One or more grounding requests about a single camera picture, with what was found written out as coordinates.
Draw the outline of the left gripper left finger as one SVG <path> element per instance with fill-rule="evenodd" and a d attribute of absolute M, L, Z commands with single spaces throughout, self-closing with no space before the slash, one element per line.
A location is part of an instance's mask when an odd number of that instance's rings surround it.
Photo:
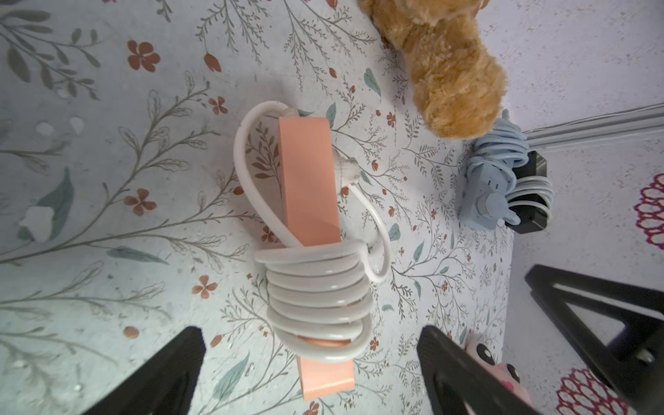
<path fill-rule="evenodd" d="M 187 414 L 206 346 L 202 330 L 188 326 L 88 414 Z"/>

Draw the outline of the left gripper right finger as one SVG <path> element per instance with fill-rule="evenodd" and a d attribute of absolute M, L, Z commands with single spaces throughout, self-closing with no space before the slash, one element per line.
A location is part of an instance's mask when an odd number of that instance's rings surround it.
<path fill-rule="evenodd" d="M 440 329 L 432 325 L 423 328 L 417 353 L 435 414 L 537 413 Z"/>

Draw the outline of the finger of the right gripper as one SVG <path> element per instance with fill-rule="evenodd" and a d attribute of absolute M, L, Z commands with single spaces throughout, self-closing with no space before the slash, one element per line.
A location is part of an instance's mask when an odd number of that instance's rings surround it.
<path fill-rule="evenodd" d="M 663 293 L 537 265 L 531 295 L 603 384 L 641 414 L 663 412 Z"/>

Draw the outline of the pink power strip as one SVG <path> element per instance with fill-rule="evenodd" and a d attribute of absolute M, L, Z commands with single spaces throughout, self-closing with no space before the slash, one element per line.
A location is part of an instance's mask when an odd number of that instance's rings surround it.
<path fill-rule="evenodd" d="M 278 121 L 285 226 L 306 247 L 341 240 L 330 123 L 323 118 Z M 356 385 L 351 361 L 298 359 L 304 399 L 313 401 Z"/>

